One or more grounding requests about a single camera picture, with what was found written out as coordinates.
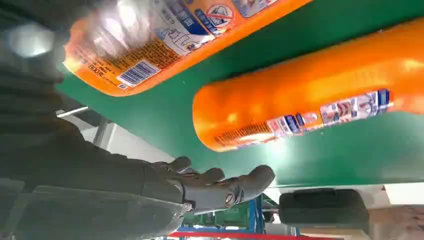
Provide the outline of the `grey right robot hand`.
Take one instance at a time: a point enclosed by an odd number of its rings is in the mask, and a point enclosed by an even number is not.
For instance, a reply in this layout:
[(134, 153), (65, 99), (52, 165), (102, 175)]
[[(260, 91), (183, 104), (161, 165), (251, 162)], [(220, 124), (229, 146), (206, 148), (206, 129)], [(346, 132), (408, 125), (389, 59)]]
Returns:
[(190, 160), (150, 163), (112, 154), (54, 117), (0, 119), (3, 240), (139, 240), (176, 231), (185, 214), (222, 211), (259, 196), (266, 165), (225, 178), (189, 171)]

